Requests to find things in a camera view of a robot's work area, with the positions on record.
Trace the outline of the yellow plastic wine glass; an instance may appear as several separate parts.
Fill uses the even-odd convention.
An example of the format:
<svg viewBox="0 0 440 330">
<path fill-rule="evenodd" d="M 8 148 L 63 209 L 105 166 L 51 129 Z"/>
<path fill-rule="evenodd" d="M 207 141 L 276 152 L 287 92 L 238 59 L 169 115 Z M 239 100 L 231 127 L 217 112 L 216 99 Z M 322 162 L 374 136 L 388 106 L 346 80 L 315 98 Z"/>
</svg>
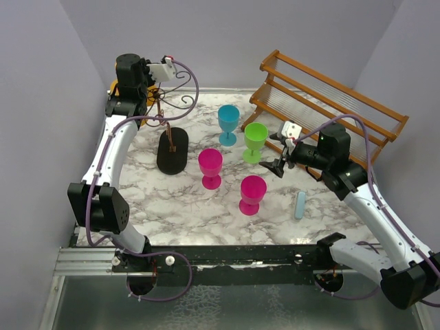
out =
<svg viewBox="0 0 440 330">
<path fill-rule="evenodd" d="M 148 109 L 154 107 L 159 103 L 159 91 L 160 88 L 156 85 L 150 86 L 146 90 L 146 106 Z"/>
</svg>

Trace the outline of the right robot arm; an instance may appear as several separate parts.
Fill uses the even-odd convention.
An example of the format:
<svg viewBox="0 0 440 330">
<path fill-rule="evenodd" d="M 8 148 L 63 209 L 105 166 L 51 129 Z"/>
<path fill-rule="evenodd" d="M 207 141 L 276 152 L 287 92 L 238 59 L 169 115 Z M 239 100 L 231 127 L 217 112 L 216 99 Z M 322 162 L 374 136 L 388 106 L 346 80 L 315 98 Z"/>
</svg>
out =
<svg viewBox="0 0 440 330">
<path fill-rule="evenodd" d="M 370 170 L 350 160 L 351 136 L 345 127 L 337 122 L 321 126 L 317 145 L 303 143 L 300 130 L 286 121 L 270 135 L 283 145 L 283 152 L 261 166 L 278 177 L 283 176 L 285 165 L 319 170 L 320 181 L 365 222 L 386 253 L 380 256 L 336 233 L 318 242 L 317 264 L 325 269 L 342 264 L 356 270 L 377 283 L 398 309 L 407 309 L 439 290 L 439 254 L 422 243 L 386 203 Z"/>
</svg>

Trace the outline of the orange plastic wine glass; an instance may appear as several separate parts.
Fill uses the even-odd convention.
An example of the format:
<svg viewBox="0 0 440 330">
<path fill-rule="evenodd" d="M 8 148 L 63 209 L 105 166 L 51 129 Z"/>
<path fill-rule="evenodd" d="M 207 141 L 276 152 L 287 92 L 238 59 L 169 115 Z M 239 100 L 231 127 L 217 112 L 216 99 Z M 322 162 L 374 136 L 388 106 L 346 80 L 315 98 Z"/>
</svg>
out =
<svg viewBox="0 0 440 330">
<path fill-rule="evenodd" d="M 109 90 L 109 99 L 118 98 L 119 97 L 119 89 L 118 89 L 118 80 L 115 79 L 110 86 Z"/>
</svg>

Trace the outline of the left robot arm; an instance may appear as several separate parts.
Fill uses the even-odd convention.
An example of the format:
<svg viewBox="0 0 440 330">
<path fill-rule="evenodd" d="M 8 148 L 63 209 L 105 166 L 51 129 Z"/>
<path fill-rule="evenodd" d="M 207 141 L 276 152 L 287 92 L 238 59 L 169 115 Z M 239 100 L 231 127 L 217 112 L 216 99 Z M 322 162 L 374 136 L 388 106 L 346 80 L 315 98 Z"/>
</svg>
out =
<svg viewBox="0 0 440 330">
<path fill-rule="evenodd" d="M 152 261 L 148 239 L 129 222 L 129 205 L 118 192 L 128 148 L 147 111 L 148 88 L 154 83 L 149 62 L 137 54 L 115 61 L 117 83 L 105 107 L 104 131 L 93 162 L 67 195 L 77 224 L 87 234 L 99 232 L 120 249 L 130 251 L 128 263 L 141 272 Z"/>
</svg>

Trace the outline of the pink wine glass front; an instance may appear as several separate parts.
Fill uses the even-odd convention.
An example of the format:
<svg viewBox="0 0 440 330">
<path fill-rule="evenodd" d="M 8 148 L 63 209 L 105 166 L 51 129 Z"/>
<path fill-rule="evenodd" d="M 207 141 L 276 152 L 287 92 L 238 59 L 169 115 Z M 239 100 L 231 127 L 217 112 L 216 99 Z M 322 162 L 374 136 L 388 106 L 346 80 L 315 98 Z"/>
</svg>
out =
<svg viewBox="0 0 440 330">
<path fill-rule="evenodd" d="M 255 215 L 259 211 L 259 203 L 267 192 L 267 184 L 257 175 L 247 176 L 241 182 L 241 200 L 239 210 L 247 216 Z"/>
</svg>

